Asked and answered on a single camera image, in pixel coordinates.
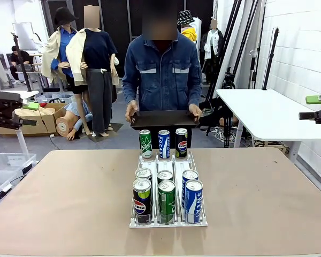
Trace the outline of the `black Pepsi can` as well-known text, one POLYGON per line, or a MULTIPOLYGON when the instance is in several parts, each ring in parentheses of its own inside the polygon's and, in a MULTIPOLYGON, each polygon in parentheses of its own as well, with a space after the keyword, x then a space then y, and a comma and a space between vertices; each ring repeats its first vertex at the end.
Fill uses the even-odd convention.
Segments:
POLYGON ((133 182, 133 206, 138 224, 149 224, 152 220, 152 186, 145 178, 133 182))
POLYGON ((136 179, 148 179, 152 183, 152 171, 149 168, 139 168, 135 172, 136 179))
POLYGON ((175 156, 185 158, 187 156, 188 132, 185 128, 178 128, 175 131, 175 156))

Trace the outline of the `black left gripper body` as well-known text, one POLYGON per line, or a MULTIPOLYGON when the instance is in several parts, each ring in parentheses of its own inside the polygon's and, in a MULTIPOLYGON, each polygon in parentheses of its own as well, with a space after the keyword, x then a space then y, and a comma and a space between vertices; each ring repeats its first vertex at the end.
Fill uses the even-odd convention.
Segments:
POLYGON ((23 99, 17 93, 0 91, 0 127, 6 129, 19 129, 22 121, 14 116, 14 111, 21 108, 23 99))

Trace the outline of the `green Chilsung cider can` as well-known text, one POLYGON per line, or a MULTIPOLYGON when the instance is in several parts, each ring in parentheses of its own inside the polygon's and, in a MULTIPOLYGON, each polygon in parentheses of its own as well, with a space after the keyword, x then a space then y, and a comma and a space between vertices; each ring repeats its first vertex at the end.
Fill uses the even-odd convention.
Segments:
POLYGON ((163 180, 158 185, 158 202, 160 222, 162 224, 174 223, 175 214, 175 183, 163 180))
POLYGON ((157 173, 157 184, 159 185, 164 180, 173 181, 173 174, 169 170, 162 170, 157 173))
POLYGON ((139 142, 143 158, 152 157, 151 132, 149 130, 141 130, 139 133, 139 142))

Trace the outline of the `blue Pocari Sweat can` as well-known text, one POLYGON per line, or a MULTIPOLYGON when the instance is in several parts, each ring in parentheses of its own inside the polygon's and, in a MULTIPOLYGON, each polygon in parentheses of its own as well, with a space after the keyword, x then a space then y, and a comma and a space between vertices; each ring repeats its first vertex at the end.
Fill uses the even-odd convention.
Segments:
POLYGON ((185 220, 187 223, 200 222, 203 184, 197 179, 190 179, 185 185, 185 220))
POLYGON ((168 130, 160 130, 158 132, 159 156, 162 159, 170 157, 170 132, 168 130))
POLYGON ((191 179, 198 180, 198 172, 193 169, 185 170, 182 173, 182 197, 181 197, 181 205, 182 207, 185 206, 185 188, 186 188, 186 182, 191 179))

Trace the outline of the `leaning black stand poles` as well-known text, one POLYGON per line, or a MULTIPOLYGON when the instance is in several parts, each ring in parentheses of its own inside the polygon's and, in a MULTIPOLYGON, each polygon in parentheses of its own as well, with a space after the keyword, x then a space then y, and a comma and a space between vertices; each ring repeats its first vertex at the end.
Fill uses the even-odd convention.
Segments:
POLYGON ((246 58, 248 42, 255 37, 254 30, 265 0, 217 0, 217 3, 218 28, 223 34, 223 41, 207 102, 217 98, 217 90, 223 87, 228 73, 233 77, 235 87, 241 87, 242 62, 246 58))

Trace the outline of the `person's left forearm denim sleeve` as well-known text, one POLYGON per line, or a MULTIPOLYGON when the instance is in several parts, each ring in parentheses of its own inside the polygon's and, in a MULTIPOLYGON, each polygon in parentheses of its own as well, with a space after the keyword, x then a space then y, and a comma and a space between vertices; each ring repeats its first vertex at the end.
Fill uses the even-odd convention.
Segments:
POLYGON ((188 80, 188 106, 191 104, 198 105, 202 92, 202 78, 192 77, 188 80))

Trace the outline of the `black pole on table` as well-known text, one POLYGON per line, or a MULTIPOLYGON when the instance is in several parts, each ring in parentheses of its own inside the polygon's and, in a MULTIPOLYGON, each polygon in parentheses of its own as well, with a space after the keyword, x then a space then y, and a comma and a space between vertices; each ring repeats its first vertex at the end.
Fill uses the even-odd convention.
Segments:
POLYGON ((271 66, 272 66, 272 61, 273 61, 273 57, 274 57, 274 51, 276 48, 278 35, 279 35, 279 27, 276 27, 274 34, 273 34, 273 40, 272 40, 272 45, 271 45, 271 49, 270 49, 270 53, 269 53, 269 59, 268 59, 267 66, 266 66, 262 90, 267 90, 267 85, 268 85, 268 80, 269 80, 269 76, 270 76, 270 71, 271 71, 271 66))

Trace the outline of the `brown cardboard box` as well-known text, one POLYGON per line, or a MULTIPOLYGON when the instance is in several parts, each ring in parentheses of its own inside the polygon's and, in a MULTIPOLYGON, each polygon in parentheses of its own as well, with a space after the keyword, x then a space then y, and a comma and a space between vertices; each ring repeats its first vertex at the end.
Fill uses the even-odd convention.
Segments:
POLYGON ((23 125, 22 133, 27 137, 37 137, 42 135, 58 135, 56 130, 56 115, 55 113, 62 109, 66 103, 47 103, 39 110, 16 109, 14 112, 22 119, 36 120, 36 126, 23 125))

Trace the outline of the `person in denim jacket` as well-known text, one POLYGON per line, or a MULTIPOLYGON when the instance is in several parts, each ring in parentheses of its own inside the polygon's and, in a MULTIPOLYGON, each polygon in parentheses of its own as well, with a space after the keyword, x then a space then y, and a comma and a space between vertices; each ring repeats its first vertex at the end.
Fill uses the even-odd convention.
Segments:
POLYGON ((178 31, 176 0, 142 0, 142 34, 128 46, 124 77, 139 78, 138 111, 188 110, 188 80, 201 77, 195 44, 178 31))

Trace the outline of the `white can dispenser rack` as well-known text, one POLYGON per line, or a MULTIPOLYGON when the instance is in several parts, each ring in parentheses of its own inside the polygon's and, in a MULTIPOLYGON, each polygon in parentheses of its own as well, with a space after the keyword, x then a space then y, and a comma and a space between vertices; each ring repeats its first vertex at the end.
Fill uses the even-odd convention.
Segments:
POLYGON ((176 158, 175 154, 168 159, 161 159, 159 154, 155 153, 154 158, 145 159, 142 155, 139 156, 138 169, 149 169, 152 175, 152 205, 151 214, 137 214, 135 207, 137 204, 132 201, 130 228, 170 228, 170 227, 195 227, 207 226, 207 216, 205 214, 204 202, 201 205, 200 218, 197 223, 189 223, 185 217, 184 208, 181 205, 182 199, 182 173, 185 170, 197 170, 194 158, 191 152, 185 158, 176 158), (159 211, 158 199, 158 173, 168 171, 172 175, 175 188, 175 203, 174 214, 164 215, 159 211))

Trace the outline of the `large white table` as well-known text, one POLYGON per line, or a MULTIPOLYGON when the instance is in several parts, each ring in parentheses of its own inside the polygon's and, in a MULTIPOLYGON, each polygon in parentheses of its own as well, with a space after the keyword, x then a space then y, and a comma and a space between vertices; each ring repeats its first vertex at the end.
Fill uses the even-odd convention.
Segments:
POLYGON ((217 95, 239 120, 234 148, 245 127, 256 140, 291 142, 289 159, 296 161, 302 141, 321 140, 321 124, 300 120, 311 110, 275 90, 218 89, 217 95))

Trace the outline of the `lying mannequin blue clothes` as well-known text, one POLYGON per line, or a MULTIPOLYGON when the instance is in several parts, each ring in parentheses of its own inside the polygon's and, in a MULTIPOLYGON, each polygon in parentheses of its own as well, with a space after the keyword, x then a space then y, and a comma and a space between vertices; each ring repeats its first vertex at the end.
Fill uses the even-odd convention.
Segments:
POLYGON ((89 132, 86 132, 83 126, 76 102, 66 104, 55 113, 56 130, 59 135, 65 137, 68 141, 73 140, 79 133, 85 133, 86 135, 92 134, 91 121, 93 120, 93 115, 89 111, 85 101, 82 102, 82 105, 89 132))

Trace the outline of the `black serving tray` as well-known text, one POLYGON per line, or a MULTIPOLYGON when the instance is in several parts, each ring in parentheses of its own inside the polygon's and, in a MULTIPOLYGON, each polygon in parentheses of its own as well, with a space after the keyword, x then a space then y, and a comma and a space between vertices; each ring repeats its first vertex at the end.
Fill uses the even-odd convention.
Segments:
POLYGON ((135 130, 170 126, 193 128, 199 123, 186 110, 138 111, 131 117, 131 127, 135 130))

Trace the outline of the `person's right hand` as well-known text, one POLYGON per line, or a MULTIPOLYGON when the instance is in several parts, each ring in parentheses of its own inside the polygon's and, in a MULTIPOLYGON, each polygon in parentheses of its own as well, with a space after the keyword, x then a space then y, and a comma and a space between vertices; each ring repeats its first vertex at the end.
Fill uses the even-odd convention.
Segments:
POLYGON ((131 123, 134 122, 134 118, 133 115, 139 110, 139 106, 137 104, 137 102, 135 100, 131 100, 128 104, 127 104, 127 109, 126 109, 126 114, 125 114, 125 118, 126 120, 131 123))

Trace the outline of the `mannequin black hat blue shirt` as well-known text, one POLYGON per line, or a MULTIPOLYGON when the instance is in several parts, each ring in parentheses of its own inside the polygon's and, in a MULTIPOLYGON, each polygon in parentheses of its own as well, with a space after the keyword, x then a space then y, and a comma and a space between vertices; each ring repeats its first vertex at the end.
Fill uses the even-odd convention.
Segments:
POLYGON ((68 8, 60 7, 56 10, 54 23, 57 26, 55 32, 49 37, 42 55, 42 75, 53 81, 56 77, 68 83, 72 92, 74 79, 70 64, 66 55, 66 47, 77 30, 71 26, 71 22, 77 20, 68 8))

